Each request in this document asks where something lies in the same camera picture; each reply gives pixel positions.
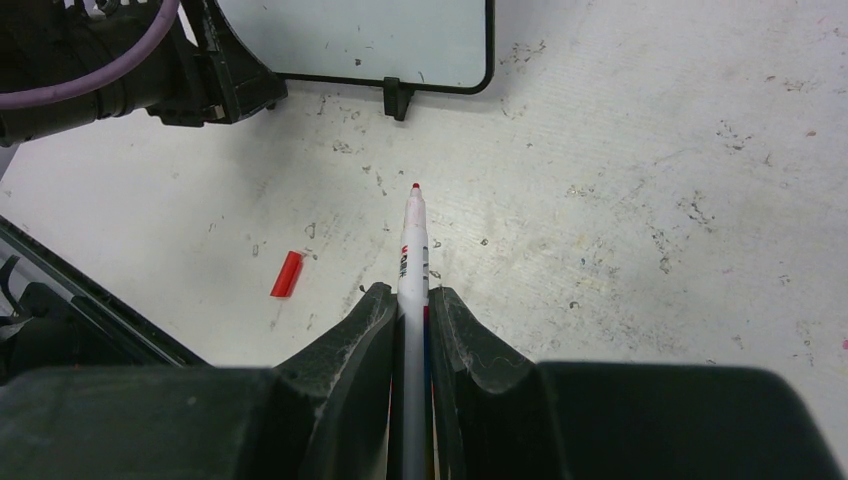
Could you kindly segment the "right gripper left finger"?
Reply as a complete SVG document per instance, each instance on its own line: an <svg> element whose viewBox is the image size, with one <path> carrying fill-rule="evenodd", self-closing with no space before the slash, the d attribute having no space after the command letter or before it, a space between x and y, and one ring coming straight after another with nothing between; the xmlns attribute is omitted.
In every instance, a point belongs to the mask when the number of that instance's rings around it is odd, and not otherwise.
<svg viewBox="0 0 848 480"><path fill-rule="evenodd" d="M43 368L1 390L5 479L378 479L396 299L274 368Z"/></svg>

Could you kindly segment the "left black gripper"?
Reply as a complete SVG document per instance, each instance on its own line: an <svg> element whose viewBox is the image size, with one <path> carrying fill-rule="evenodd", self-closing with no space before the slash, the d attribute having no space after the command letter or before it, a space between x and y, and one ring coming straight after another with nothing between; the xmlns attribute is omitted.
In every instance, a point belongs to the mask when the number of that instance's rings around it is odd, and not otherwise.
<svg viewBox="0 0 848 480"><path fill-rule="evenodd" d="M162 1L101 1L100 43L115 60L157 18ZM234 124L272 110L285 81L240 41L217 1L182 3L196 46L175 7L168 32L137 67L99 90L101 119L143 109L165 125Z"/></svg>

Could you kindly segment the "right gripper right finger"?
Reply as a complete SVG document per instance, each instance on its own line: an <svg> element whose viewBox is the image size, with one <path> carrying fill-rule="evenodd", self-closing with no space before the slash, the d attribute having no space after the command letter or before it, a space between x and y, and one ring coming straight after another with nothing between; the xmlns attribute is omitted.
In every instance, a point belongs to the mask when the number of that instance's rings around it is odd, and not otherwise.
<svg viewBox="0 0 848 480"><path fill-rule="evenodd" d="M446 287L429 294L444 479L840 479L771 372L529 360Z"/></svg>

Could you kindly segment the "red marker cap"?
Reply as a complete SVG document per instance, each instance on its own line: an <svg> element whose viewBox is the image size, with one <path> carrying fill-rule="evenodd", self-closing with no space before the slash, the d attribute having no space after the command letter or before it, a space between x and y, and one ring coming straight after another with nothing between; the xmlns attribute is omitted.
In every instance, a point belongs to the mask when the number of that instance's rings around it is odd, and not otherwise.
<svg viewBox="0 0 848 480"><path fill-rule="evenodd" d="M271 288L270 296L274 298L290 298L297 285L304 264L304 254L300 251L289 251Z"/></svg>

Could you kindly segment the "small black-framed whiteboard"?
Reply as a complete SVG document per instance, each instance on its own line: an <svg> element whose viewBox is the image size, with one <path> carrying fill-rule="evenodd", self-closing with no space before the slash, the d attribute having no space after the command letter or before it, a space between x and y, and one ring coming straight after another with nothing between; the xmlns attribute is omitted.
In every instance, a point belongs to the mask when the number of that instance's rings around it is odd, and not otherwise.
<svg viewBox="0 0 848 480"><path fill-rule="evenodd" d="M473 95L495 68L495 4L486 0L222 1L225 20L285 80L383 89L404 120L417 91Z"/></svg>

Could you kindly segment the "white marker pen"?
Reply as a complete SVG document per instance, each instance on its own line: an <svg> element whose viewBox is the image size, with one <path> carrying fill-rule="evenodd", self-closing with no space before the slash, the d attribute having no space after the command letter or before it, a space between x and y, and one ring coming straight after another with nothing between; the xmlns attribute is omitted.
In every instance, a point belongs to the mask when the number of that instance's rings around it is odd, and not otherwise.
<svg viewBox="0 0 848 480"><path fill-rule="evenodd" d="M401 397L394 409L400 414L402 479L433 477L428 242L426 203L420 185L415 183L404 209L397 292L402 362L397 383Z"/></svg>

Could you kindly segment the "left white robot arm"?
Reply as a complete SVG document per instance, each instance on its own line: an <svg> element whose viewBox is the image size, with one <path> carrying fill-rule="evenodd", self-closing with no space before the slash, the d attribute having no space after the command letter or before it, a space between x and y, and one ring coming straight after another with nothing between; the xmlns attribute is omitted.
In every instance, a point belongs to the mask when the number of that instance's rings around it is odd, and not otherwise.
<svg viewBox="0 0 848 480"><path fill-rule="evenodd" d="M231 125L287 94L215 1L1 5L5 147L137 110L167 126Z"/></svg>

